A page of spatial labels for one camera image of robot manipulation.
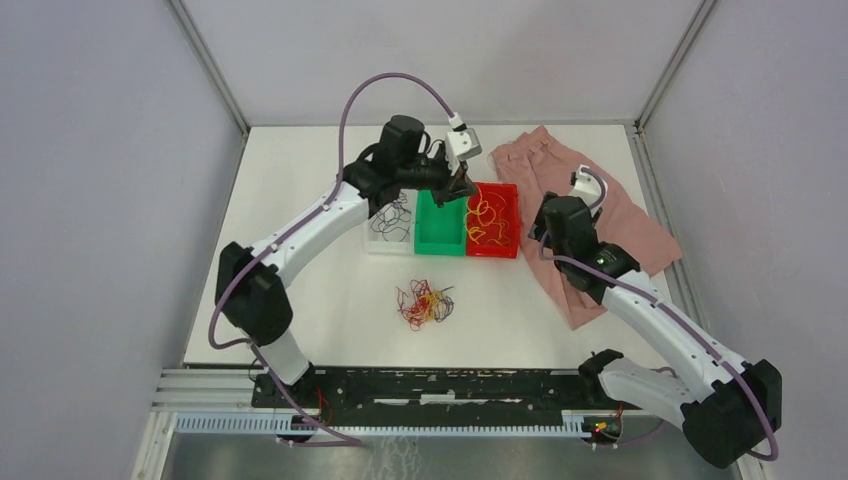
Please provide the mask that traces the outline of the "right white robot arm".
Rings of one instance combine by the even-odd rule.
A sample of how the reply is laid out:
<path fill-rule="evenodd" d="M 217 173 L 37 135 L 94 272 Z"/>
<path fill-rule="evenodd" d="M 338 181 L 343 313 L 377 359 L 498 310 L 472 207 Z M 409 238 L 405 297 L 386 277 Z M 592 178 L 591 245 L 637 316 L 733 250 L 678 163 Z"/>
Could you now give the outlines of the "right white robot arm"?
<path fill-rule="evenodd" d="M 678 428 L 699 456 L 727 468 L 743 456 L 773 462 L 782 424 L 783 378 L 768 360 L 752 362 L 710 336 L 658 292 L 622 247 L 599 240 L 599 210 L 548 192 L 529 236 L 567 282 L 629 325 L 668 364 L 645 368 L 604 350 L 584 362 L 577 392 L 591 408 L 619 400 Z"/>

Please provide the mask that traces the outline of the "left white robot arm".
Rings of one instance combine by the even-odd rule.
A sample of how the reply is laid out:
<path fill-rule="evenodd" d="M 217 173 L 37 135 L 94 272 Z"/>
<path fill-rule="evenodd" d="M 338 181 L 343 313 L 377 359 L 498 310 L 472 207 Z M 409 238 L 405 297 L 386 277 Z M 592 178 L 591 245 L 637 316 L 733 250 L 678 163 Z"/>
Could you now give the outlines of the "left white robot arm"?
<path fill-rule="evenodd" d="M 428 133 L 417 119 L 394 115 L 379 140 L 344 166 L 333 186 L 295 220 L 249 247 L 232 242 L 219 255 L 215 317 L 241 330 L 260 362 L 276 375 L 276 392 L 291 406 L 315 391 L 311 362 L 290 327 L 287 290 L 329 245 L 364 224 L 404 190 L 427 192 L 437 206 L 471 197 L 477 187 L 468 162 L 482 152 L 475 130 L 459 117 L 427 152 Z"/>

